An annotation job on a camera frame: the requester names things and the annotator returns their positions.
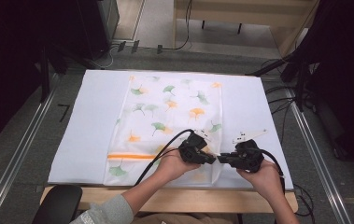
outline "sleeve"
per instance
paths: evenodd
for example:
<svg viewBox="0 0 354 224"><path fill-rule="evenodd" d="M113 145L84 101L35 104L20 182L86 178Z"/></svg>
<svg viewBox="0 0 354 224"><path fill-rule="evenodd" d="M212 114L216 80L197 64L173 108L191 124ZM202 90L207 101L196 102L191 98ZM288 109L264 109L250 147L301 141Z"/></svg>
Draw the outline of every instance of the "sleeve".
<svg viewBox="0 0 354 224"><path fill-rule="evenodd" d="M130 205L119 194L101 205L91 204L90 210L82 213L71 224L129 224L133 219Z"/></svg>

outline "table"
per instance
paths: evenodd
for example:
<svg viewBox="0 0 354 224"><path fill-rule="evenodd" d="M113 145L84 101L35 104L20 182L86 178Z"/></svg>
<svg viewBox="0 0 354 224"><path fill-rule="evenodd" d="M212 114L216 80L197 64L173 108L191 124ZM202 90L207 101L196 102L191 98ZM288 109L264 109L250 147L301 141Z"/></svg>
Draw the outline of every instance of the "table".
<svg viewBox="0 0 354 224"><path fill-rule="evenodd" d="M113 132L109 127L114 126L118 117L130 75L194 78L222 83L224 121L221 151L234 150L232 139L243 131L242 129L266 129L267 134L255 138L255 141L258 146L276 156L286 177L287 198L293 210L297 210L290 172L277 138L262 82L258 77L87 70L74 112L51 166L49 183L89 185L83 188L80 207L82 209L87 208L88 203L101 203L126 190L124 187L97 187L102 185L107 147ZM190 212L272 212L267 202L257 192L252 191L252 186L229 165L224 166L219 180L213 186L161 189L142 211L185 212L187 209Z"/></svg>
<svg viewBox="0 0 354 224"><path fill-rule="evenodd" d="M177 19L186 18L189 0L174 0L173 43ZM319 0L193 0L191 20L268 25L282 57L311 25Z"/></svg>

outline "person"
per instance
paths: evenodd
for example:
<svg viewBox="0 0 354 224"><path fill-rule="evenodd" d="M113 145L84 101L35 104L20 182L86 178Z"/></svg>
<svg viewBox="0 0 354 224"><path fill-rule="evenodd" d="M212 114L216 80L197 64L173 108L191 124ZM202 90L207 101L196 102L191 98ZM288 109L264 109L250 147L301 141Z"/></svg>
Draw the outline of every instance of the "person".
<svg viewBox="0 0 354 224"><path fill-rule="evenodd" d="M232 214L212 214L209 217L205 217L204 214L154 214L149 216L149 218L135 218L140 208L158 189L162 188L168 182L179 178L186 172L199 167L200 164L183 161L177 150L170 150L162 156L158 168L147 179L101 205L92 204L90 210L82 213L71 223L155 223L153 220L158 220L158 223L162 224L236 223L236 215L233 216ZM278 224L299 223L284 196L275 164L264 160L261 164L261 169L255 174L238 169L237 173L249 181L254 189L269 202Z"/></svg>

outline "orange stripe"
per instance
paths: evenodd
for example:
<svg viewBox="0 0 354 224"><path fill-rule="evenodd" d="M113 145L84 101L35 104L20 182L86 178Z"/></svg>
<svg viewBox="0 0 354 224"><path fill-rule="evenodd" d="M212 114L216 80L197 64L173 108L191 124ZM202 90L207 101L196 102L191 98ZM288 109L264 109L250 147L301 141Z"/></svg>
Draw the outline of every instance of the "orange stripe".
<svg viewBox="0 0 354 224"><path fill-rule="evenodd" d="M156 156L154 155L123 155L123 154L110 154L107 155L109 160L111 159L134 159L134 160L153 160Z"/></svg>

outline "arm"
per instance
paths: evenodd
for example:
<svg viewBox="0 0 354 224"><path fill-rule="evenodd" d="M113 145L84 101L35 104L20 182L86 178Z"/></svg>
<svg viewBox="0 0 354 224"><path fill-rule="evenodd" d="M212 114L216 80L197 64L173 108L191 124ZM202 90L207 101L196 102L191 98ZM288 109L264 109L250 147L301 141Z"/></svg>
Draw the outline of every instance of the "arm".
<svg viewBox="0 0 354 224"><path fill-rule="evenodd" d="M277 223L299 223L284 196L275 164L263 160L261 169L257 173L251 174L239 169L237 169L237 173L249 181L254 189L269 202L275 213Z"/></svg>
<svg viewBox="0 0 354 224"><path fill-rule="evenodd" d="M168 182L175 180L190 170L200 167L200 164L184 162L177 150L169 151L162 157L159 167L153 175L139 185L122 193L135 215L148 199Z"/></svg>

